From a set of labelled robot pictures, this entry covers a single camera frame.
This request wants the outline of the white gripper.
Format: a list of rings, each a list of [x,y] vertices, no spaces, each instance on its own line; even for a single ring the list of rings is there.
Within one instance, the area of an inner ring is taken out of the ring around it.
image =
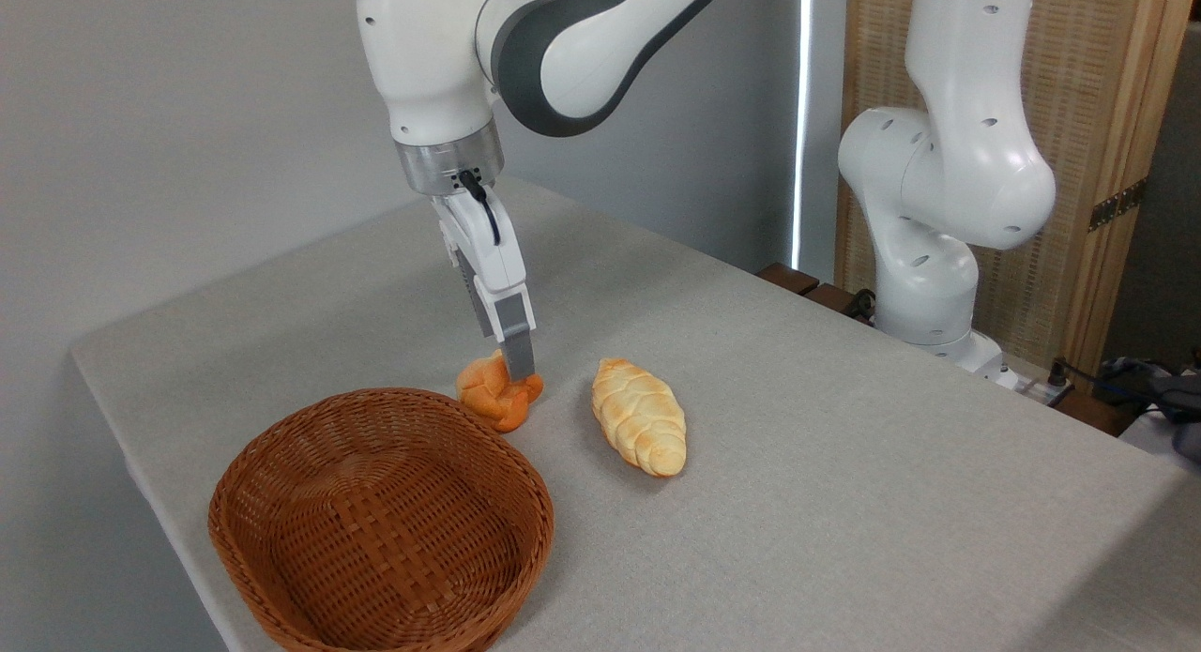
[[[432,204],[483,336],[498,343],[509,379],[532,377],[534,315],[522,250],[502,201],[498,195],[485,195],[484,202],[448,195],[434,196]]]

